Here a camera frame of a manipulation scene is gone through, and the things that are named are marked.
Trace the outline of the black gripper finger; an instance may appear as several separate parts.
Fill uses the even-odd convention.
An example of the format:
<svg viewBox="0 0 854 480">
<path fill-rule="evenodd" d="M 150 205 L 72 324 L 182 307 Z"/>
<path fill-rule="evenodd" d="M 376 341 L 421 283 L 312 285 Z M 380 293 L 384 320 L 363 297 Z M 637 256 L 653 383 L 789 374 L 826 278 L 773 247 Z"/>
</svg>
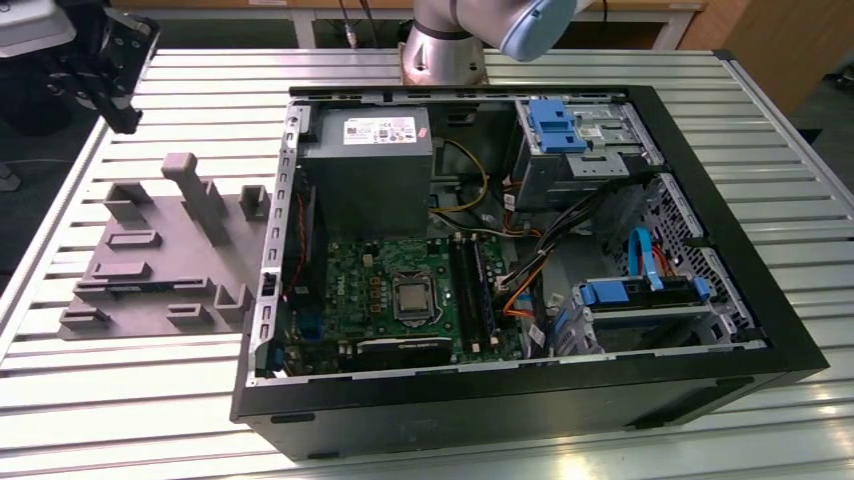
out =
<svg viewBox="0 0 854 480">
<path fill-rule="evenodd" d="M 154 57 L 160 26 L 152 19 L 111 7 L 96 12 L 92 102 L 111 129 L 132 134 L 142 118 L 132 97 Z"/>
</svg>

